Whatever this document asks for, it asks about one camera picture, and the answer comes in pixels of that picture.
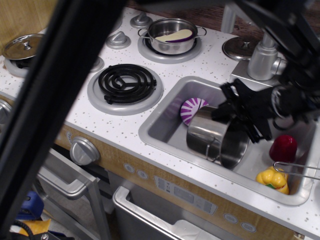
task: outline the wooden wall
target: wooden wall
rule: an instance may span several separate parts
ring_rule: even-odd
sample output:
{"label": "wooden wall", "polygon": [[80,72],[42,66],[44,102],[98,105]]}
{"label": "wooden wall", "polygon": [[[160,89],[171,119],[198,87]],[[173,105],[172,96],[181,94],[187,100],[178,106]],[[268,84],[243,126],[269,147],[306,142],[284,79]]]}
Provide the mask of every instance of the wooden wall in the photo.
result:
{"label": "wooden wall", "polygon": [[[146,11],[146,9],[133,0],[129,0],[127,6],[133,9]],[[194,23],[195,25],[220,31],[224,8],[221,6],[210,6],[189,10],[171,10],[152,13],[166,18],[185,19]],[[314,1],[304,16],[313,30],[320,34],[320,0]],[[241,37],[249,36],[250,38],[254,38],[256,40],[260,40],[263,37],[263,32],[258,27],[249,24],[239,17],[236,17],[232,34]]]}
{"label": "wooden wall", "polygon": [[11,40],[47,27],[57,0],[0,0],[0,55]]}

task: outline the yellow bell pepper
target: yellow bell pepper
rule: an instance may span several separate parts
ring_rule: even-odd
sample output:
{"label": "yellow bell pepper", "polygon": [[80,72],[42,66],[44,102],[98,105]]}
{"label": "yellow bell pepper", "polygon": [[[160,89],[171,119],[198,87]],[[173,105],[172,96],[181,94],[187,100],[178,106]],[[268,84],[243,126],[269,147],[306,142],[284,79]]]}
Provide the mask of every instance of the yellow bell pepper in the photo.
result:
{"label": "yellow bell pepper", "polygon": [[289,194],[289,187],[287,184],[288,174],[276,171],[273,166],[270,166],[266,170],[258,173],[255,180],[258,183],[279,191],[280,193]]}

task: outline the oven door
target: oven door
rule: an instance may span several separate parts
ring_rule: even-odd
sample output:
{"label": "oven door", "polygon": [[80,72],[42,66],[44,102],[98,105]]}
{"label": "oven door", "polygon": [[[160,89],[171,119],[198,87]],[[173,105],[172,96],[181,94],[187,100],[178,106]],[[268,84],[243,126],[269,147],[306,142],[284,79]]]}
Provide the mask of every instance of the oven door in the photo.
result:
{"label": "oven door", "polygon": [[122,240],[239,240],[237,236],[109,172]]}
{"label": "oven door", "polygon": [[44,209],[81,239],[111,240],[98,180],[51,149],[34,189]]}

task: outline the small pot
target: small pot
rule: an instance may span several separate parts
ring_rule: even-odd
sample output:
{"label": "small pot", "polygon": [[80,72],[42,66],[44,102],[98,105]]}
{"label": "small pot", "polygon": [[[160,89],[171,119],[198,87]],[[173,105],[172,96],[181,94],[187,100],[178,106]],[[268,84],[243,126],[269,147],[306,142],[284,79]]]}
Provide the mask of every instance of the small pot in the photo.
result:
{"label": "small pot", "polygon": [[186,135],[192,152],[227,169],[233,169],[249,144],[246,132],[238,129],[236,118],[212,120],[213,106],[203,106],[193,116]]}
{"label": "small pot", "polygon": [[[198,28],[203,29],[205,33],[198,35]],[[183,29],[189,29],[192,32],[191,37],[185,41],[166,42],[156,39],[157,37],[173,34]],[[141,30],[146,30],[148,36],[141,35]],[[162,18],[151,23],[147,29],[142,28],[138,31],[138,35],[141,38],[150,40],[150,44],[154,50],[167,55],[186,53],[193,47],[196,38],[205,36],[206,34],[207,30],[204,27],[197,27],[193,23],[180,18]]]}

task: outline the silver handle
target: silver handle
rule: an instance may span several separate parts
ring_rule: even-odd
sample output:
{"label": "silver handle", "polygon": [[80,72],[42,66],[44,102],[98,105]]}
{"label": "silver handle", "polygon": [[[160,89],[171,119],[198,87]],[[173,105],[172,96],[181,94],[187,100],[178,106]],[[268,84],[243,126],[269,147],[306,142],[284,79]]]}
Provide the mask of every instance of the silver handle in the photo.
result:
{"label": "silver handle", "polygon": [[178,220],[174,225],[167,223],[159,217],[128,201],[127,196],[129,193],[130,191],[128,189],[120,186],[112,197],[115,206],[155,230],[163,233],[167,237],[170,237],[173,240],[186,240],[190,239],[190,236],[192,236],[193,240],[220,240],[216,236],[211,235],[186,220]]}
{"label": "silver handle", "polygon": [[147,29],[146,29],[146,28],[141,28],[141,29],[139,29],[139,31],[138,31],[139,37],[141,37],[141,38],[143,38],[143,39],[150,39],[150,41],[152,41],[152,38],[151,38],[151,37],[140,35],[140,31],[141,31],[141,30],[147,30]]}
{"label": "silver handle", "polygon": [[0,99],[0,124],[5,124],[8,120],[12,107],[4,100]]}
{"label": "silver handle", "polygon": [[282,169],[277,168],[276,165],[289,165],[289,166],[294,166],[294,167],[298,167],[298,168],[320,170],[320,168],[318,168],[318,167],[305,166],[305,165],[295,164],[295,163],[291,163],[291,162],[284,162],[284,161],[276,161],[276,162],[273,163],[274,170],[276,170],[279,173],[290,174],[290,175],[295,175],[295,176],[298,176],[298,177],[304,177],[304,178],[309,178],[309,179],[320,180],[320,178],[318,178],[318,177],[309,176],[309,175],[303,175],[303,174],[299,174],[299,173],[295,173],[295,172],[291,172],[291,171],[284,171]]}
{"label": "silver handle", "polygon": [[45,167],[40,168],[38,177],[71,200],[79,199],[87,191],[86,185],[80,180],[75,179],[71,183],[66,183]]}
{"label": "silver handle", "polygon": [[195,39],[207,35],[207,30],[206,30],[203,26],[197,26],[197,28],[198,28],[198,29],[203,29],[203,30],[204,30],[204,34],[203,34],[203,35],[197,35],[197,36],[195,36],[195,37],[194,37]]}

